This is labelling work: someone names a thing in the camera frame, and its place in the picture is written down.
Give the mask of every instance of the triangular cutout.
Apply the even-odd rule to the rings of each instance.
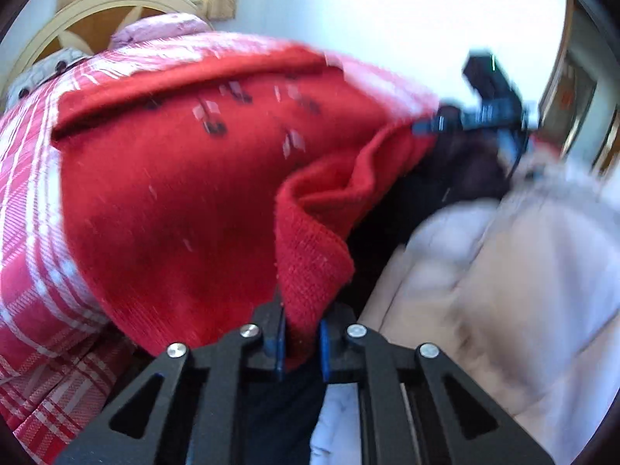
[[[467,440],[473,440],[497,429],[495,418],[455,378],[446,375],[443,383]]]
[[[163,383],[163,376],[156,374],[151,377],[112,417],[110,429],[134,439],[141,439]]]

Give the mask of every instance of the pink pillow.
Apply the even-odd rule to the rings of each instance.
[[[208,22],[204,22],[200,17],[192,14],[154,15],[133,22],[114,33],[108,49],[113,51],[119,47],[137,42],[204,33],[206,31],[213,31],[212,26]]]

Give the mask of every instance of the metal screw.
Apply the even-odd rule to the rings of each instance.
[[[424,358],[436,358],[439,355],[439,348],[433,343],[425,343],[420,346],[420,355]]]
[[[170,358],[180,358],[185,353],[187,353],[187,346],[185,346],[183,343],[172,343],[170,346],[168,346],[166,353]]]
[[[348,334],[348,336],[354,339],[359,339],[360,337],[364,337],[367,332],[368,332],[368,329],[360,324],[349,325],[346,328],[346,333]]]
[[[239,329],[239,333],[241,334],[241,337],[245,337],[246,339],[256,337],[260,334],[260,327],[254,324],[246,324]]]

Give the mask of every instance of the black button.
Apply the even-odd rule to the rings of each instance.
[[[314,113],[315,115],[318,115],[320,113],[319,104],[315,102],[314,100],[311,100],[310,98],[301,98],[298,100],[298,103],[302,105],[302,107]]]
[[[244,105],[252,105],[252,97],[247,92],[233,92],[232,97]]]
[[[61,73],[63,73],[65,70],[67,69],[67,63],[66,61],[58,61],[56,63],[56,73],[58,75],[60,75]]]
[[[150,100],[146,102],[147,110],[157,110],[157,108],[159,108],[160,106],[161,106],[161,103],[159,103],[157,100],[154,100],[153,98],[151,98]]]
[[[224,122],[205,121],[202,125],[205,131],[212,136],[222,136],[226,134],[226,125]]]
[[[544,165],[535,166],[525,174],[525,180],[536,181],[544,177]]]

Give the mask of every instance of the red knit fabric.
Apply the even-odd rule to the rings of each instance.
[[[379,130],[384,110],[301,47],[67,93],[59,113],[67,245],[105,312],[155,355],[247,322],[277,277],[291,352],[308,351],[352,275],[343,238],[429,145]]]

